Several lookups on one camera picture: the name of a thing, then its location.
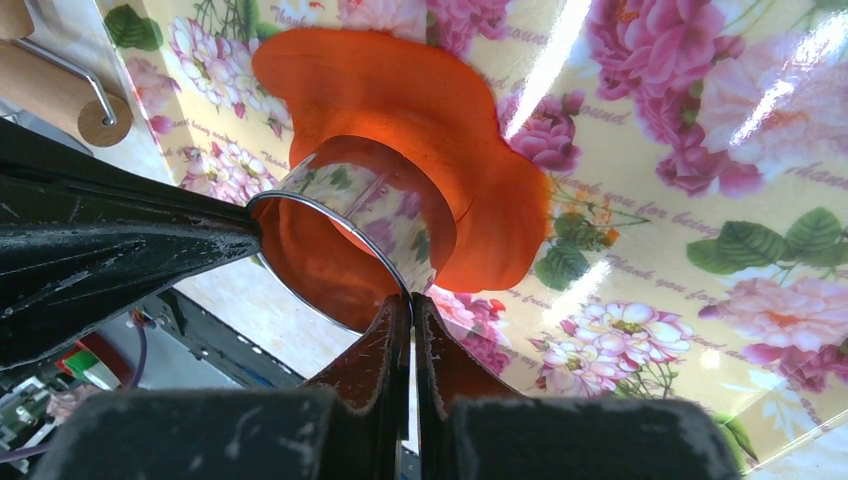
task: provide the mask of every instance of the floral tray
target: floral tray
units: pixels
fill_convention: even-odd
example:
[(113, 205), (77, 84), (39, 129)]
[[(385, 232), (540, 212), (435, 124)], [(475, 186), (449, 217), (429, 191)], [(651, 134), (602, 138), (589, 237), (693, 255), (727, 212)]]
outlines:
[(553, 234), (510, 290), (430, 294), (527, 395), (686, 398), (750, 468), (848, 407), (845, 2), (99, 6), (175, 182), (234, 203), (288, 171), (250, 65), (275, 33), (387, 30), (476, 69), (554, 180)]

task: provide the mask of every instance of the circular metal rim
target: circular metal rim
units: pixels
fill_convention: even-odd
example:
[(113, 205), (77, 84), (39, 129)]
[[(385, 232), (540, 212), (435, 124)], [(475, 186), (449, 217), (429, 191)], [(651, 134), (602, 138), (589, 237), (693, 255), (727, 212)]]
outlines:
[[(380, 250), (380, 248), (377, 247), (377, 245), (370, 238), (368, 238), (367, 235), (365, 235), (365, 232), (356, 228), (356, 226), (353, 223), (351, 223), (348, 219), (341, 216), (340, 213), (338, 213), (335, 210), (327, 207), (323, 203), (320, 203), (320, 202), (313, 200), (309, 197), (306, 197), (306, 196), (301, 195), (299, 193), (292, 193), (292, 192), (287, 192), (287, 191), (284, 191), (284, 190), (269, 190), (267, 192), (262, 192), (262, 193), (260, 193), (256, 196), (254, 196), (253, 198), (251, 198), (250, 201), (247, 202), (247, 205), (245, 206), (245, 208), (247, 208), (248, 212), (251, 212), (251, 211), (253, 211), (254, 208), (256, 208), (257, 203), (259, 203), (262, 200), (267, 200), (269, 198), (283, 198), (283, 199), (286, 199), (286, 200), (294, 200), (296, 202), (302, 203), (302, 204), (312, 208), (313, 210), (316, 210), (316, 211), (324, 214), (329, 219), (335, 221), (336, 223), (338, 223), (339, 225), (344, 227), (345, 230), (352, 233), (356, 238), (358, 238), (360, 241), (362, 241), (362, 243), (364, 243), (365, 246), (367, 246), (368, 249), (371, 250), (374, 253), (374, 255), (377, 256), (377, 259), (380, 260), (380, 263), (382, 263), (383, 267), (386, 270), (389, 271), (389, 273), (392, 275), (392, 278), (394, 278), (395, 283), (397, 283), (397, 285), (400, 287), (402, 298), (406, 299), (407, 303), (411, 304), (412, 294), (409, 291), (409, 289), (407, 288), (406, 284), (403, 281), (403, 277), (400, 275), (400, 272), (398, 272), (398, 270), (394, 266), (394, 264), (392, 264), (392, 262), (383, 253), (383, 251)], [(268, 260), (265, 258), (265, 255), (262, 253), (262, 251), (259, 252), (258, 256), (259, 256), (259, 261), (261, 261), (262, 265), (264, 265), (265, 268), (269, 272), (271, 272), (272, 275), (274, 275), (274, 278), (277, 279), (277, 282), (279, 282), (280, 285), (283, 286), (283, 288), (285, 288), (289, 293), (294, 295), (298, 300), (300, 300), (306, 306), (308, 306), (310, 309), (312, 309), (312, 311), (314, 311), (315, 313), (317, 313), (318, 315), (320, 315), (321, 317), (323, 317), (325, 320), (332, 323), (333, 325), (335, 325), (339, 328), (342, 328), (343, 330), (346, 330), (346, 331), (352, 332), (352, 333), (356, 333), (358, 335), (362, 335), (362, 332), (357, 332), (356, 330), (348, 327), (347, 325), (345, 325), (345, 324), (335, 320), (333, 317), (327, 315), (326, 313), (321, 311), (321, 309), (317, 308), (315, 305), (312, 305), (311, 302), (309, 302), (308, 300), (303, 298), (299, 293), (294, 291), (293, 288), (286, 285), (286, 282), (284, 282), (283, 279), (281, 279), (274, 272), (274, 269), (271, 268), (271, 265), (268, 263)]]

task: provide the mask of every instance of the metal rod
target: metal rod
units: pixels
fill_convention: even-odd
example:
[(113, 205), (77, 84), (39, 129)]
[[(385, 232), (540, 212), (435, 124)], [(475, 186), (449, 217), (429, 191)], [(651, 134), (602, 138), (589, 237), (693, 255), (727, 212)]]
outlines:
[(94, 89), (94, 93), (95, 95), (97, 95), (97, 100), (100, 102), (100, 106), (103, 108), (103, 113), (106, 114), (106, 117), (103, 119), (103, 125), (111, 127), (118, 123), (118, 117), (115, 116), (115, 111), (112, 109), (112, 104), (109, 103), (109, 99), (106, 97), (106, 90), (103, 89), (103, 84), (100, 83), (100, 79), (97, 78), (97, 75), (95, 75), (91, 70), (73, 64), (27, 38), (12, 40), (11, 42), (23, 48), (24, 50), (27, 50), (30, 53), (33, 53), (35, 55), (38, 55), (39, 57), (49, 60), (55, 63), (56, 65), (64, 68), (65, 70), (86, 79), (88, 83), (91, 84), (91, 87)]

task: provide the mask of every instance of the wooden handle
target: wooden handle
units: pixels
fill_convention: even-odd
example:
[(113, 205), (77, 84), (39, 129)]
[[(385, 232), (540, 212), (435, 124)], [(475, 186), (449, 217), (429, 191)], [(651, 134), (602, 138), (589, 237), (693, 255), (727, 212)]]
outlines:
[(117, 144), (132, 126), (132, 112), (123, 100), (108, 95), (117, 122), (105, 126), (105, 113), (85, 79), (3, 41), (0, 41), (0, 96), (97, 147)]
[(24, 38), (33, 31), (26, 0), (0, 0), (0, 40)]

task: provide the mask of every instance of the wire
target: wire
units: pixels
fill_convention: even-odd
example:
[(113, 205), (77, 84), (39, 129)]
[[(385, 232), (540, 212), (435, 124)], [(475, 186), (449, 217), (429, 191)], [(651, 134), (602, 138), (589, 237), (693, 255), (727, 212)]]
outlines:
[[(133, 374), (133, 378), (130, 381), (130, 390), (138, 387), (138, 383), (141, 381), (141, 376), (144, 375), (144, 366), (147, 364), (147, 334), (144, 331), (144, 321), (137, 321), (138, 318), (136, 317), (135, 312), (132, 316), (133, 320), (136, 320), (133, 323), (136, 326), (136, 330), (138, 330), (138, 340), (141, 349), (138, 354), (138, 366), (136, 367), (135, 374)], [(51, 442), (44, 442), (34, 447), (21, 448), (11, 452), (2, 453), (0, 454), (0, 465), (45, 453), (50, 449), (50, 443)]]
[(0, 455), (0, 464), (17, 462), (33, 455), (40, 455), (50, 449), (50, 442), (44, 442), (34, 447), (21, 448)]
[(144, 318), (141, 316), (139, 310), (135, 310), (132, 317), (136, 330), (138, 330), (140, 349), (138, 352), (138, 364), (135, 367), (135, 374), (130, 381), (128, 390), (138, 387), (139, 382), (141, 382), (141, 376), (144, 375), (144, 367), (147, 365), (147, 334), (144, 332)]

